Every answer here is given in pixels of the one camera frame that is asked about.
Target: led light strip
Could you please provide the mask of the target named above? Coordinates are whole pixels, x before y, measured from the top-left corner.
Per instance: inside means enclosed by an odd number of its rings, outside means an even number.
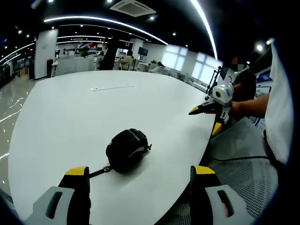
[[[11,60],[13,60],[15,57],[12,57],[11,59],[9,59],[9,60],[7,60],[5,63],[3,63],[3,64],[6,64],[6,63],[8,63],[9,61],[11,61]]]
[[[217,55],[217,49],[216,49],[216,45],[215,45],[215,40],[214,40],[214,37],[212,36],[212,32],[211,32],[211,29],[210,29],[210,25],[208,24],[208,21],[205,17],[205,14],[200,6],[200,4],[197,2],[197,0],[191,0],[192,4],[194,5],[194,7],[196,8],[196,10],[198,11],[204,25],[205,25],[205,28],[207,30],[207,33],[208,33],[208,36],[210,37],[210,42],[211,42],[211,45],[212,45],[212,49],[214,50],[214,54],[215,54],[215,59],[218,60],[218,55]]]
[[[103,41],[63,41],[63,42],[57,42],[56,44],[63,44],[63,43],[70,43],[70,42],[96,42],[96,43],[103,43]]]
[[[58,38],[75,38],[75,37],[78,37],[78,38],[84,38],[84,37],[88,37],[88,38],[105,38],[105,37],[101,37],[101,36],[87,36],[87,35],[63,36],[63,37],[58,37]]]
[[[80,26],[81,24],[66,24],[66,25],[60,25],[60,27],[66,27],[66,26]],[[117,31],[120,31],[120,32],[124,32],[126,34],[128,34],[128,31],[123,31],[123,30],[119,30],[119,29],[115,29],[115,28],[112,28],[112,27],[105,27],[105,26],[99,26],[99,25],[92,25],[92,24],[84,24],[84,26],[91,26],[91,27],[102,27],[102,28],[110,28],[110,30],[117,30]],[[136,34],[131,34],[132,36],[136,36],[140,39],[144,39],[145,41],[149,41],[148,39],[144,38],[144,37],[141,37],[141,36],[138,36]]]
[[[55,17],[55,18],[51,18],[51,19],[46,19],[46,20],[44,20],[44,22],[47,23],[47,22],[50,22],[50,21],[64,20],[64,19],[91,19],[91,20],[101,20],[101,21],[111,22],[111,23],[115,23],[115,24],[122,25],[122,26],[125,26],[125,27],[129,27],[129,28],[137,30],[137,31],[139,31],[141,33],[147,34],[150,37],[155,38],[156,40],[164,43],[165,45],[168,45],[168,43],[166,43],[165,41],[159,39],[158,37],[156,37],[156,36],[154,36],[154,35],[146,32],[144,30],[141,30],[141,29],[139,29],[137,27],[128,25],[128,24],[123,23],[123,22],[118,22],[118,21],[115,21],[115,20],[110,20],[110,19],[105,19],[105,18],[100,18],[100,17],[83,16],[83,15],[81,15],[81,16],[78,16],[78,15],[74,15],[74,16],[62,16],[62,17]]]
[[[28,47],[28,46],[30,46],[30,45],[27,45],[27,46],[24,46],[24,47],[22,47],[22,48],[19,48],[18,50],[15,50],[14,52],[10,53],[9,55],[7,55],[7,56],[5,56],[3,59],[1,59],[0,62],[2,62],[4,59],[6,59],[7,57],[11,56],[12,54],[16,53],[17,51],[19,51],[19,50],[21,50],[21,49],[23,49],[23,48],[26,48],[26,47]]]
[[[86,36],[86,35],[63,36],[63,37],[58,37],[58,38],[75,38],[75,37],[79,37],[79,38],[84,38],[84,37],[88,37],[88,38],[105,38],[105,37],[101,37],[101,36]]]

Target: window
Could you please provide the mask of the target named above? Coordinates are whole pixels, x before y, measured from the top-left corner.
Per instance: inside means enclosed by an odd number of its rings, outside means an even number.
[[[162,63],[169,68],[176,69],[178,71],[182,70],[185,56],[188,53],[187,48],[168,45],[165,48],[165,52],[162,58]]]
[[[217,71],[218,67],[222,65],[223,63],[221,61],[199,52],[192,77],[208,85],[214,74],[214,70]]]

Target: yellow tip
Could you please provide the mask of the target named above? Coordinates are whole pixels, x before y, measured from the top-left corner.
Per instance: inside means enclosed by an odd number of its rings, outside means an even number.
[[[198,110],[199,108],[196,106],[194,109],[192,109],[190,112],[189,112],[189,114],[190,113],[192,113],[193,111],[195,111],[195,110]]]

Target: spotlight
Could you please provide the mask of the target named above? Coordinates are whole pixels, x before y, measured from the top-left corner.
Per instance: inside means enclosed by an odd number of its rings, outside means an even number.
[[[263,46],[262,45],[257,45],[256,49],[261,52],[263,50]]]

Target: white shirt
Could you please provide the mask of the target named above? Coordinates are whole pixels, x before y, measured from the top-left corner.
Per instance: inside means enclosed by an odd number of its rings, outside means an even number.
[[[293,137],[293,99],[286,72],[272,46],[273,85],[265,114],[267,141],[277,160],[287,163]]]

